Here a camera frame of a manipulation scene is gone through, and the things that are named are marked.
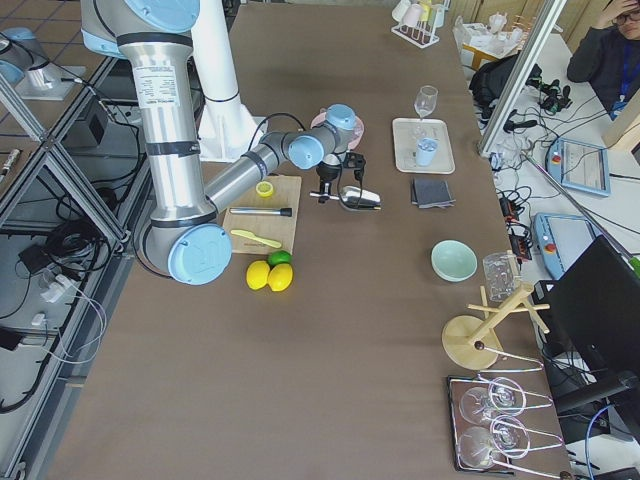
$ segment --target white cable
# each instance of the white cable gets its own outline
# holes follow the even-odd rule
[[[72,357],[73,355],[77,354],[80,350],[82,350],[83,348],[88,347],[89,345],[92,345],[95,342],[98,342],[98,344],[96,345],[96,348],[93,352],[93,354],[85,359],[85,360],[78,360],[78,361],[74,361],[74,360],[67,360],[66,358],[62,358],[59,357],[58,355],[56,355],[55,353],[53,353],[51,350],[49,350],[48,348],[46,348],[43,345],[28,345],[28,344],[22,344],[23,346],[26,347],[36,347],[39,348],[40,350],[44,350],[45,352],[47,352],[49,355],[51,355],[53,358],[55,358],[56,360],[69,364],[69,365],[82,365],[85,363],[89,363],[91,361],[93,361],[93,359],[96,357],[96,355],[98,354],[98,349],[100,348],[100,343],[102,341],[102,337],[104,336],[106,329],[107,329],[107,313],[104,310],[104,307],[100,304],[100,302],[98,302],[97,300],[94,300],[93,298],[90,298],[89,296],[87,296],[82,290],[80,290],[78,287],[76,287],[73,282],[71,282],[68,278],[58,275],[56,277],[56,279],[58,280],[58,277],[61,277],[59,280],[61,284],[63,284],[64,287],[66,288],[72,288],[74,290],[76,290],[79,294],[80,294],[80,298],[82,298],[83,300],[86,300],[89,305],[91,305],[91,308],[93,308],[98,316],[98,320],[100,321],[100,331],[98,332],[98,334],[96,335],[95,338],[93,338],[92,340],[86,342],[85,344],[81,345],[80,347],[78,347],[76,349],[76,351],[71,354],[67,351],[67,349],[64,346],[64,343],[62,341],[62,336],[60,335],[60,330],[58,329],[57,335],[60,337],[60,349],[62,350],[62,352],[64,353],[65,357]]]

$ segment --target computer screen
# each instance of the computer screen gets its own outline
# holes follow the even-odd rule
[[[640,377],[640,278],[603,236],[557,281],[549,304],[597,380],[623,371]],[[640,441],[640,388],[609,399]]]

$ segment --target lemon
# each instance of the lemon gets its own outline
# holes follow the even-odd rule
[[[267,284],[269,264],[264,260],[256,260],[247,268],[247,285],[251,290],[259,290]]]
[[[285,290],[293,281],[293,268],[288,263],[280,263],[271,269],[267,283],[274,292]]]

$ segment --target table surface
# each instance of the table surface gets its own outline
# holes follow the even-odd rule
[[[419,50],[387,9],[252,3],[231,40],[243,102],[253,114],[289,112],[305,124],[347,103],[363,119],[357,151],[379,212],[346,212],[308,196],[303,177],[295,278],[284,292],[251,291],[234,255],[215,282],[192,287],[136,266],[63,438],[50,479],[456,478],[447,375],[470,375],[441,346],[452,317],[479,302],[482,269],[447,283],[429,254],[444,239],[479,259],[508,247],[492,176],[448,29]],[[414,117],[423,84],[436,85],[433,118],[449,127],[456,198],[447,210],[411,205],[412,175],[395,169],[391,124]],[[294,129],[287,119],[272,128]],[[220,170],[207,165],[205,175]],[[343,184],[354,183],[347,180]],[[526,316],[497,333],[507,351],[535,355]],[[521,375],[546,391],[542,373]],[[559,433],[553,410],[528,414]],[[568,469],[563,449],[520,465]]]

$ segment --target blue cup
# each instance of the blue cup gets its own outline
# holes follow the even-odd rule
[[[416,165],[428,167],[433,161],[438,149],[438,142],[433,138],[422,138],[416,145]]]

